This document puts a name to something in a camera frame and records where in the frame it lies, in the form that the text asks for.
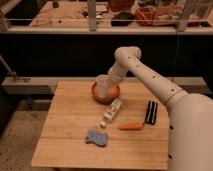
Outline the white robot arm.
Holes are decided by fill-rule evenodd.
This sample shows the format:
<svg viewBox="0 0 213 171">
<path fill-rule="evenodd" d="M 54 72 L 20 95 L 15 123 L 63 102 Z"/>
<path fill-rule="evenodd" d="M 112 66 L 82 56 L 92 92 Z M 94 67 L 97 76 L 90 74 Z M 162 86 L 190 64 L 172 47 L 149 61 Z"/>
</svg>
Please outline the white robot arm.
<svg viewBox="0 0 213 171">
<path fill-rule="evenodd" d="M 110 81 L 119 84 L 132 72 L 168 111 L 168 171 L 213 171 L 213 100 L 188 93 L 141 63 L 138 47 L 119 47 L 114 56 Z"/>
</svg>

